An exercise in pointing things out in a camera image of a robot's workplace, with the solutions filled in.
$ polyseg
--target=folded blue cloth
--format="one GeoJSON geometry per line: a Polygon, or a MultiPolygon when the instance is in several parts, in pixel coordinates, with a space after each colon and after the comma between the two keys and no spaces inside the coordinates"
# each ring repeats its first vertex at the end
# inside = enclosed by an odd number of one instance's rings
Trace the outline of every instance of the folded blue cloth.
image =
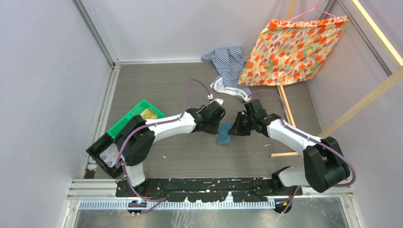
{"type": "Polygon", "coordinates": [[[251,91],[247,86],[238,84],[245,66],[242,49],[239,46],[214,50],[201,58],[204,62],[212,62],[219,76],[210,85],[219,93],[226,93],[248,101],[251,91]]]}

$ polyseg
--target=blue and white striped fabric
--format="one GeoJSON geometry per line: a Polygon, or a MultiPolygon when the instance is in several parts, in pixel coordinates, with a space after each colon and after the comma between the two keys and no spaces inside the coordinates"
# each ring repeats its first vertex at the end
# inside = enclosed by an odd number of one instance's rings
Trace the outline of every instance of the blue and white striped fabric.
{"type": "Polygon", "coordinates": [[[244,69],[245,61],[239,46],[214,50],[201,58],[204,62],[212,62],[219,76],[210,85],[219,93],[226,93],[248,101],[252,93],[247,86],[238,84],[244,69]]]}

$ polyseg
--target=wooden stick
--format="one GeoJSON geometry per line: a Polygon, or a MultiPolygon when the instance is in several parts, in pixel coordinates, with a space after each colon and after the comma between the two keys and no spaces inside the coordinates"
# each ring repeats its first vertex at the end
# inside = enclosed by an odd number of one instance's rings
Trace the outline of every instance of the wooden stick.
{"type": "MultiPolygon", "coordinates": [[[[291,1],[290,6],[288,7],[288,10],[287,10],[286,20],[291,18],[291,15],[294,12],[297,2],[298,2],[298,0],[291,1]]],[[[286,96],[286,92],[284,91],[284,87],[282,85],[279,85],[279,86],[277,86],[277,89],[278,89],[278,93],[280,93],[281,98],[284,100],[284,103],[286,104],[287,121],[290,125],[295,127],[294,118],[292,117],[291,109],[288,104],[288,99],[286,96]]],[[[280,158],[280,157],[289,157],[289,156],[299,156],[299,154],[297,152],[272,153],[270,155],[270,158],[280,158]]]]}
{"type": "Polygon", "coordinates": [[[401,66],[396,72],[390,75],[386,80],[379,84],[375,89],[364,96],[359,102],[357,102],[353,107],[351,107],[346,113],[344,113],[340,118],[338,118],[330,127],[324,130],[319,137],[325,138],[333,133],[337,128],[345,124],[351,118],[353,118],[357,113],[367,107],[374,100],[378,99],[384,93],[386,93],[393,86],[398,84],[403,79],[403,66],[401,66]]]}
{"type": "Polygon", "coordinates": [[[399,55],[399,53],[394,49],[393,45],[389,42],[383,32],[379,29],[379,27],[375,24],[374,20],[369,16],[364,7],[360,4],[358,0],[349,0],[350,4],[354,7],[355,11],[361,15],[363,21],[366,23],[372,34],[382,45],[382,48],[387,53],[389,58],[392,60],[393,64],[399,68],[403,66],[403,58],[399,55]]]}

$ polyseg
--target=floral cloth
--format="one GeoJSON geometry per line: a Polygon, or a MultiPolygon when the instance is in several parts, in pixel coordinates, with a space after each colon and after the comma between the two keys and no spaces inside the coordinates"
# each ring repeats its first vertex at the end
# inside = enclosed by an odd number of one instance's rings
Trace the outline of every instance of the floral cloth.
{"type": "Polygon", "coordinates": [[[347,27],[347,16],[315,21],[271,20],[239,79],[243,86],[278,86],[313,78],[347,27]]]}

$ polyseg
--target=clothes hanger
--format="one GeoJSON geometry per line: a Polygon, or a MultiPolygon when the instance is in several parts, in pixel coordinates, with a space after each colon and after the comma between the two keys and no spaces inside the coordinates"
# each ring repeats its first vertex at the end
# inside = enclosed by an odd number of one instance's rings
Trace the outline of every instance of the clothes hanger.
{"type": "Polygon", "coordinates": [[[325,11],[319,9],[319,4],[320,4],[321,2],[322,2],[322,0],[319,0],[319,2],[317,3],[317,5],[316,5],[313,9],[310,9],[310,10],[306,11],[305,13],[301,13],[301,14],[299,14],[298,16],[293,17],[293,18],[291,18],[291,19],[289,19],[289,20],[287,20],[287,21],[294,20],[295,18],[301,17],[302,15],[307,14],[307,13],[309,13],[309,12],[311,12],[311,11],[314,11],[314,10],[318,10],[318,11],[323,12],[323,13],[325,13],[325,14],[327,14],[327,15],[330,15],[330,16],[332,16],[332,17],[334,17],[334,18],[337,18],[335,15],[330,14],[330,13],[328,13],[328,12],[325,12],[325,11]]]}

